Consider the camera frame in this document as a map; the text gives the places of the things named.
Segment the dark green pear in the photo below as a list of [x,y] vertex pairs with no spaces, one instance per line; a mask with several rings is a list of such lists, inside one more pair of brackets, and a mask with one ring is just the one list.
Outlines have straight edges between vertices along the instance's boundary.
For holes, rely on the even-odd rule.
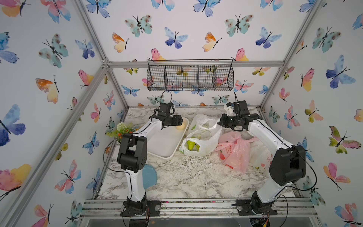
[[197,151],[196,142],[187,141],[186,145],[187,145],[187,148],[188,148],[189,151]]

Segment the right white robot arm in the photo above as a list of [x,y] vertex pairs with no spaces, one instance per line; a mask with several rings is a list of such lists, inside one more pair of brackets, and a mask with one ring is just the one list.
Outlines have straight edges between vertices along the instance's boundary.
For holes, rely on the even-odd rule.
[[227,103],[226,113],[222,114],[218,124],[224,128],[242,129],[252,133],[271,152],[272,163],[269,167],[269,179],[251,198],[255,213],[262,213],[277,199],[278,195],[293,183],[306,175],[305,149],[286,141],[274,132],[262,117],[251,114],[246,101]]

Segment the pink apple print plastic bag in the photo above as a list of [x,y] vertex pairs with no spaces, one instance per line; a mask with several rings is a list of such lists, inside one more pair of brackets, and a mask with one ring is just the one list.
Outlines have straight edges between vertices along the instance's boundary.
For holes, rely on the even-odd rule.
[[231,131],[221,135],[214,151],[219,155],[221,163],[235,171],[245,174],[249,166],[251,143],[258,138],[243,139],[240,132]]

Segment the white cartoon print plastic bag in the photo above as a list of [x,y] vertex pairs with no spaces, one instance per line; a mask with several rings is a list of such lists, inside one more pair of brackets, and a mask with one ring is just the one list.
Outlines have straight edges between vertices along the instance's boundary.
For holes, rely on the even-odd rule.
[[267,171],[271,165],[273,156],[261,141],[250,144],[249,166],[259,171]]

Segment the white lemon print plastic bag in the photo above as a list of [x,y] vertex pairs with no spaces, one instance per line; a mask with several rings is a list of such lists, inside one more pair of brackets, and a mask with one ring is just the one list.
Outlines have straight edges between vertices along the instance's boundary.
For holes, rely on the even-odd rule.
[[[187,156],[204,157],[209,155],[216,149],[222,134],[222,127],[218,125],[218,122],[216,117],[209,117],[204,114],[196,115],[190,124],[186,137],[181,142],[179,151]],[[196,142],[197,151],[189,151],[186,145],[187,141]]]

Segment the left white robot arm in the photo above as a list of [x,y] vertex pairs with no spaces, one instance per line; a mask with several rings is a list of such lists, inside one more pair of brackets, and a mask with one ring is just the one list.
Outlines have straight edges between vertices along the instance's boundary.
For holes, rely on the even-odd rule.
[[148,140],[164,128],[181,126],[182,123],[181,115],[175,115],[173,103],[161,103],[144,126],[136,132],[122,136],[117,162],[121,165],[127,179],[129,190],[127,206],[141,209],[147,204],[142,169],[147,161]]

